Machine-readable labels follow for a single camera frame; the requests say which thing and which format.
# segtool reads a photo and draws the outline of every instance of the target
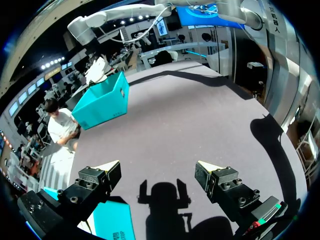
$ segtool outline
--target screen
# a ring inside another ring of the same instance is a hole
[[[33,84],[31,87],[28,88],[28,94],[32,94],[36,90],[36,84]]]
[[[40,78],[38,81],[36,81],[36,86],[39,87],[41,84],[43,84],[45,82],[45,78],[42,77]]]
[[[166,25],[165,25],[165,21],[163,19],[156,24],[156,27],[158,28],[160,36],[168,34],[167,29],[166,29]]]
[[[27,99],[27,92],[25,91],[22,95],[18,98],[19,104],[22,104]]]
[[[9,109],[10,117],[12,117],[18,109],[18,103],[15,101],[14,104]]]
[[[241,28],[236,22],[219,18],[217,6],[215,4],[194,5],[189,7],[177,6],[176,9],[182,26],[213,25],[238,29]]]

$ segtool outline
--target gray table surface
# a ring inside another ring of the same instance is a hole
[[[178,213],[192,213],[192,228],[217,216],[229,225],[194,178],[198,160],[236,169],[247,186],[260,190],[261,201],[275,196],[293,206],[305,199],[304,172],[289,138],[262,105],[232,82],[195,61],[161,65],[127,80],[127,114],[82,131],[70,184],[85,166],[120,160],[122,178],[111,195],[130,205],[136,239],[151,239],[146,236],[151,209],[137,198],[145,180],[147,195],[157,183],[177,188],[179,179],[186,184],[191,203]],[[238,228],[230,225],[230,231]],[[161,233],[165,227],[151,229]]]

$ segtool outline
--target dark hair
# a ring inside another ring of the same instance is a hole
[[[58,108],[59,108],[59,103],[57,99],[51,98],[45,101],[44,110],[47,113],[49,114],[54,113],[55,111],[58,110]]]

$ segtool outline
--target teal box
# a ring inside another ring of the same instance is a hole
[[[129,84],[121,71],[91,86],[74,107],[72,115],[87,130],[127,113]]]

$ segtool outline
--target sign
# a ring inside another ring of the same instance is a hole
[[[48,80],[51,78],[53,75],[59,73],[61,71],[61,66],[57,67],[56,69],[48,72],[46,75],[44,75],[44,80]]]
[[[287,28],[284,16],[278,9],[271,3],[270,0],[262,1],[267,18],[268,30],[271,34],[287,38]]]

